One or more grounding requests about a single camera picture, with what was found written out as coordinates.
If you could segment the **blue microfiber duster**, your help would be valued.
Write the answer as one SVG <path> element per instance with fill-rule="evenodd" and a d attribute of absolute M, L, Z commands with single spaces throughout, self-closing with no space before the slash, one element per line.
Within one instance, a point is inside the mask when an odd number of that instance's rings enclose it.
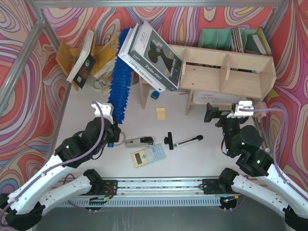
<path fill-rule="evenodd" d="M 125 119 L 125 111 L 128 103 L 128 96 L 131 82 L 131 68 L 120 58 L 120 50 L 124 47 L 130 28 L 123 29 L 118 37 L 118 52 L 110 84 L 110 95 L 108 102 L 114 107 L 112 116 L 114 120 L 122 124 Z"/>

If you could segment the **white and black utility knife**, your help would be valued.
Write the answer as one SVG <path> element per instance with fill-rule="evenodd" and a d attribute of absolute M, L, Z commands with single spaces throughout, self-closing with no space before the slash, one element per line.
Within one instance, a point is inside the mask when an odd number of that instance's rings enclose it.
<path fill-rule="evenodd" d="M 164 144 L 168 145 L 170 150 L 173 150 L 176 147 L 184 146 L 188 143 L 195 142 L 195 141 L 201 141 L 202 139 L 203 139 L 202 135 L 197 135 L 197 136 L 187 138 L 187 139 L 184 139 L 178 142 L 173 142 L 172 133 L 168 132 L 167 136 L 164 137 Z"/>

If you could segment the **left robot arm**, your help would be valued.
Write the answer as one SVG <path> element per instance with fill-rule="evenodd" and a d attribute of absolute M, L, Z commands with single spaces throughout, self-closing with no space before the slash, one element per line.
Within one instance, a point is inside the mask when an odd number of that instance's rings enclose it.
<path fill-rule="evenodd" d="M 65 139 L 43 168 L 12 193 L 0 195 L 0 225 L 26 231 L 58 205 L 78 195 L 103 195 L 110 200 L 117 193 L 117 180 L 103 180 L 95 169 L 56 189 L 53 185 L 70 175 L 82 163 L 101 155 L 105 146 L 119 141 L 118 122 L 94 118 L 84 131 Z"/>

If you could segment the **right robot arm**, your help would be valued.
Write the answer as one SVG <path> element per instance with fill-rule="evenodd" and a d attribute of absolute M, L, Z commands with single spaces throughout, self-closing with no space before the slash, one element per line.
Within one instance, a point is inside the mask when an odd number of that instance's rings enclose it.
<path fill-rule="evenodd" d="M 269 109 L 255 109 L 252 101 L 240 101 L 231 110 L 220 110 L 210 103 L 206 105 L 204 122 L 217 118 L 217 128 L 222 128 L 224 154 L 237 157 L 236 165 L 245 175 L 265 183 L 264 188 L 231 168 L 225 168 L 215 180 L 203 180 L 204 194 L 239 193 L 254 199 L 284 218 L 295 231 L 308 229 L 308 194 L 291 180 L 277 164 L 275 152 L 269 154 L 260 147 L 264 139 L 254 126 L 243 124 L 254 113 L 266 113 Z"/>

